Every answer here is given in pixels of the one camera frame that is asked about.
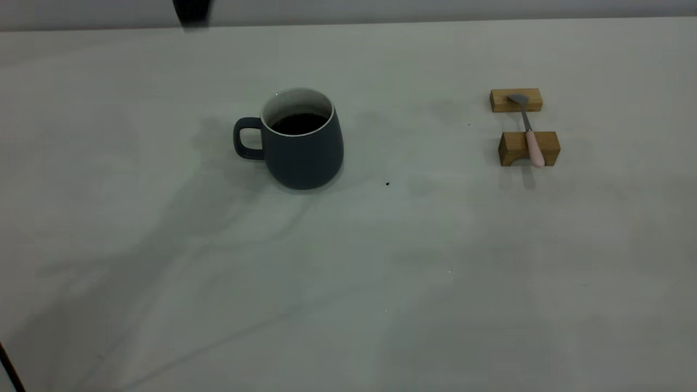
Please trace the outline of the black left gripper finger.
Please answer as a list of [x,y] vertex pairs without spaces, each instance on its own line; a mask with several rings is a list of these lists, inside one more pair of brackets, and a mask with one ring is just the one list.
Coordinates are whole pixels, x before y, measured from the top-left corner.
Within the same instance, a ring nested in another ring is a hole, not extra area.
[[173,0],[173,6],[184,29],[200,29],[209,25],[211,0]]

